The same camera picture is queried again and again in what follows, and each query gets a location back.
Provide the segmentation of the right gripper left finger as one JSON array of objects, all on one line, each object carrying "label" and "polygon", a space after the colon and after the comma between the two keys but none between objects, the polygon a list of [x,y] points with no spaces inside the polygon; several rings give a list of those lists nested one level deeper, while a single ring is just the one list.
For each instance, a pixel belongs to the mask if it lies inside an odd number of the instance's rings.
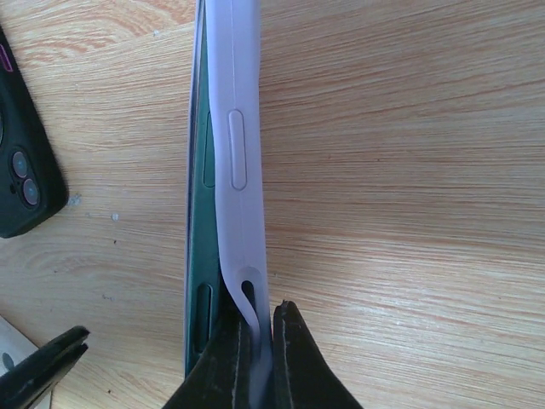
[{"label": "right gripper left finger", "polygon": [[168,409],[258,408],[251,393],[250,329],[232,299],[196,365],[165,403]]}]

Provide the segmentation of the black phone case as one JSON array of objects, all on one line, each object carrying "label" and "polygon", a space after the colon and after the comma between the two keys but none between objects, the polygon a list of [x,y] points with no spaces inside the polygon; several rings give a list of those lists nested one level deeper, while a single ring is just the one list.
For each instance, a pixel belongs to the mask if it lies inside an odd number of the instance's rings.
[{"label": "black phone case", "polygon": [[68,187],[14,53],[1,34],[1,237],[29,232],[67,203]]}]

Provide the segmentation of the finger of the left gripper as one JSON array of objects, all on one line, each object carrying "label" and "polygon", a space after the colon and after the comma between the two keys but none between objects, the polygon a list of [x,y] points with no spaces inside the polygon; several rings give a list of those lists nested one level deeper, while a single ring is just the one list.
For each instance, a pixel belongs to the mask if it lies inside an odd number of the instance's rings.
[{"label": "finger of the left gripper", "polygon": [[87,351],[89,334],[76,325],[2,375],[1,408],[37,408]]}]

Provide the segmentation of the lilac phone case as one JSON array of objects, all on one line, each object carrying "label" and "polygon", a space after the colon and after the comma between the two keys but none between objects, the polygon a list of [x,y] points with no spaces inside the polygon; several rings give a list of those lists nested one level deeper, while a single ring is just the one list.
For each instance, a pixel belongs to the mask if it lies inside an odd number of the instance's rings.
[{"label": "lilac phone case", "polygon": [[208,1],[205,17],[221,272],[250,327],[249,404],[262,408],[273,353],[259,112],[261,5]]}]

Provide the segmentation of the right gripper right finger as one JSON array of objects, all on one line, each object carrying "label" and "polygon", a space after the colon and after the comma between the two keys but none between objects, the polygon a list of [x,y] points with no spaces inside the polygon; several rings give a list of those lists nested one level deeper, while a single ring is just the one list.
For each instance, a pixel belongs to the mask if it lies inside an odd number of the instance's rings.
[{"label": "right gripper right finger", "polygon": [[328,366],[292,301],[274,310],[272,345],[277,408],[361,407]]}]

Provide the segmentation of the green phone black screen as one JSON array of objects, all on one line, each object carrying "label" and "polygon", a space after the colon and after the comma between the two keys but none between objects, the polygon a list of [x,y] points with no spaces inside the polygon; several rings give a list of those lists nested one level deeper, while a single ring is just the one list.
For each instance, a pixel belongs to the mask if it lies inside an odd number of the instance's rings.
[{"label": "green phone black screen", "polygon": [[188,113],[184,307],[186,375],[197,364],[214,332],[222,295],[205,22],[205,2],[197,1]]}]

